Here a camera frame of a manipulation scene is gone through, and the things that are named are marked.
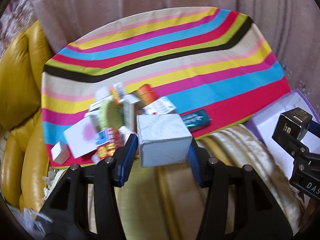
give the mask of white cardboard box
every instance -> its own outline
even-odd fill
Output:
[[[70,158],[70,152],[67,149],[67,146],[58,141],[55,146],[51,149],[52,160],[58,164],[63,164]]]
[[[95,136],[98,132],[90,115],[63,132],[75,159],[96,149]]]
[[[192,135],[178,114],[138,115],[137,125],[142,167],[186,160]]]

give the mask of table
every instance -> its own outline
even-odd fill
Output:
[[[168,8],[126,17],[70,43],[44,66],[42,117],[50,150],[81,120],[102,86],[128,92],[149,83],[178,114],[205,109],[210,126],[197,139],[246,121],[290,91],[281,65],[247,15],[212,7]]]

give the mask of black stripe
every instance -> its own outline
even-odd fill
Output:
[[[120,69],[114,70],[110,73],[106,73],[103,75],[99,76],[91,76],[75,71],[69,71],[69,70],[64,70],[61,68],[49,66],[49,65],[44,65],[44,72],[47,72],[48,74],[56,77],[61,77],[61,78],[66,78],[74,81],[79,81],[79,82],[86,82],[86,83],[96,83],[100,82],[103,80],[106,80],[110,77],[122,74],[124,72],[127,72],[132,69],[136,69],[142,66],[150,65],[156,62],[168,60],[168,59],[173,59],[173,58],[178,58],[178,57],[184,57],[184,56],[189,56],[189,55],[195,55],[199,53],[205,53],[205,52],[210,52],[210,51],[217,51],[217,50],[225,50],[225,49],[231,49],[233,46],[239,43],[239,41],[245,36],[245,34],[250,30],[251,25],[253,23],[253,20],[248,17],[246,21],[243,23],[243,25],[240,27],[238,32],[230,39],[225,44],[222,44],[220,46],[214,46],[214,47],[209,47],[209,48],[203,48],[203,49],[193,49],[193,50],[188,50],[188,51],[182,51],[182,52],[177,52],[173,54],[168,54],[164,56],[159,56],[155,58],[151,58],[145,61],[137,62],[132,65],[128,65],[125,67],[122,67]]]

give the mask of sofa cushion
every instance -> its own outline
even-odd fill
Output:
[[[19,199],[19,207],[21,211],[25,208],[22,194],[20,195],[20,199]]]
[[[18,126],[40,107],[28,53],[28,38],[18,34],[0,62],[0,123],[6,130]]]
[[[26,30],[29,40],[29,59],[31,71],[39,92],[41,91],[41,75],[44,64],[53,57],[47,39],[39,21]]]
[[[40,211],[45,187],[42,177],[48,174],[48,170],[49,158],[44,144],[42,115],[40,115],[28,142],[21,173],[21,189],[26,208]]]
[[[33,133],[36,123],[38,122],[41,110],[38,110],[32,117],[28,118],[18,127],[12,129],[11,134],[17,141],[17,144],[23,152],[26,151],[29,139]]]
[[[1,189],[6,201],[19,208],[21,195],[21,170],[24,159],[24,152],[18,146],[14,136],[9,135],[1,163]]]

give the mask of black gripper frame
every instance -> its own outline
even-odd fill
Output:
[[[217,159],[210,162],[209,154],[194,140],[192,148],[200,161],[201,187],[209,188],[197,240],[292,238],[288,220],[252,166],[231,167]],[[236,193],[235,222],[234,231],[225,235],[229,185],[234,185]]]
[[[41,213],[53,220],[42,220],[45,239],[51,240],[126,240],[121,224],[114,187],[124,184],[122,167],[127,152],[137,150],[137,137],[131,135],[124,147],[118,148],[111,159],[106,158],[95,166],[71,166],[56,185]],[[129,176],[132,163],[127,167]],[[94,184],[94,204],[97,233],[89,231],[88,184]]]
[[[320,125],[314,121],[308,130],[320,138]],[[311,198],[320,200],[320,154],[310,153],[309,148],[285,131],[272,137],[293,160],[290,184]]]

